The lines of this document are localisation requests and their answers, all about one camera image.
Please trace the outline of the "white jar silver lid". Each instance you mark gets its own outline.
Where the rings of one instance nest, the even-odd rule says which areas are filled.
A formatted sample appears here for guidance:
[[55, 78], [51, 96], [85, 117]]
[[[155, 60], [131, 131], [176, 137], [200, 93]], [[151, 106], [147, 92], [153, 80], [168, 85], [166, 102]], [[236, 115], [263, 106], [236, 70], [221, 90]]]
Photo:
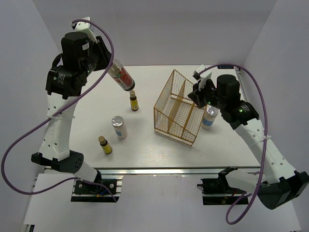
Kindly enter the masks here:
[[203, 115], [201, 127], [203, 129], [210, 128], [213, 125], [218, 114], [219, 114], [219, 109], [213, 106], [207, 105], [206, 110]]
[[112, 118], [112, 126], [119, 139], [125, 139], [128, 135], [124, 119], [121, 116]]

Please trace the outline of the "dark sauce bottle red label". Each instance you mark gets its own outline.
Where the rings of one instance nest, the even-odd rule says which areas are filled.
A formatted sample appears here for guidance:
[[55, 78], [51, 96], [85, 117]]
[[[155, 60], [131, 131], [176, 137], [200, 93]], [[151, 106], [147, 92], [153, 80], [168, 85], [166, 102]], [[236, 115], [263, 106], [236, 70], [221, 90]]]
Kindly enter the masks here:
[[135, 81], [117, 59], [113, 59], [108, 74], [124, 91], [131, 91], [134, 89]]

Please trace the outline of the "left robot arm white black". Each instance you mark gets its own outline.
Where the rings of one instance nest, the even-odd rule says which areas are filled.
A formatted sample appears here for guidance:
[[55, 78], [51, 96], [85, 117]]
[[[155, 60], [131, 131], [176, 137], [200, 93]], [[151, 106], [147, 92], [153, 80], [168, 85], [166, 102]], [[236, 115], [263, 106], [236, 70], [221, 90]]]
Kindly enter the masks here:
[[42, 145], [31, 161], [70, 173], [85, 182], [91, 193], [101, 191], [100, 172], [90, 167], [82, 153], [70, 150], [70, 130], [76, 107], [74, 102], [93, 71], [107, 68], [111, 53], [102, 37], [91, 39], [84, 32], [69, 32], [61, 40], [62, 53], [53, 61], [47, 75], [47, 117]]

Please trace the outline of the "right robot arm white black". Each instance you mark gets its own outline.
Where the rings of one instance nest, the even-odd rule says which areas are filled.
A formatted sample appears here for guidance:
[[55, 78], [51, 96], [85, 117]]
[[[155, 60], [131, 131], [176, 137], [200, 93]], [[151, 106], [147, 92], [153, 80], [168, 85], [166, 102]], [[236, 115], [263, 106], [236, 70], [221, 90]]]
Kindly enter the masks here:
[[214, 84], [211, 77], [194, 74], [197, 83], [188, 97], [198, 106], [212, 106], [243, 139], [263, 170], [258, 176], [245, 173], [236, 167], [219, 172], [210, 189], [228, 193], [232, 189], [254, 193], [268, 209], [275, 209], [298, 197], [309, 183], [306, 172], [298, 172], [281, 154], [265, 131], [254, 107], [241, 99], [240, 84], [235, 76], [220, 75]]

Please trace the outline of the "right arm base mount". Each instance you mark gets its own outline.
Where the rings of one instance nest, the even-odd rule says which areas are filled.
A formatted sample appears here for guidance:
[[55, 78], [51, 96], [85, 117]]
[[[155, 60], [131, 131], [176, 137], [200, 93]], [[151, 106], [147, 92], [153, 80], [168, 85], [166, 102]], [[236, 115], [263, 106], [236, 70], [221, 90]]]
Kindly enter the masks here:
[[203, 205], [232, 205], [241, 194], [245, 193], [238, 188], [230, 187], [226, 175], [237, 171], [236, 167], [228, 167], [218, 173], [217, 178], [203, 178], [197, 188], [202, 192]]

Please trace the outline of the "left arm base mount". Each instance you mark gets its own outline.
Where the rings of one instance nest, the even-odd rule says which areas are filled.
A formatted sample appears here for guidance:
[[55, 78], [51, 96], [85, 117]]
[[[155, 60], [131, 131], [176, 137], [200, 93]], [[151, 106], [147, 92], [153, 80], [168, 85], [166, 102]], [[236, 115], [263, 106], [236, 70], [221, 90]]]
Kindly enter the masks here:
[[71, 202], [79, 203], [116, 203], [122, 189], [121, 176], [102, 176], [102, 186], [90, 185], [81, 180], [74, 181]]

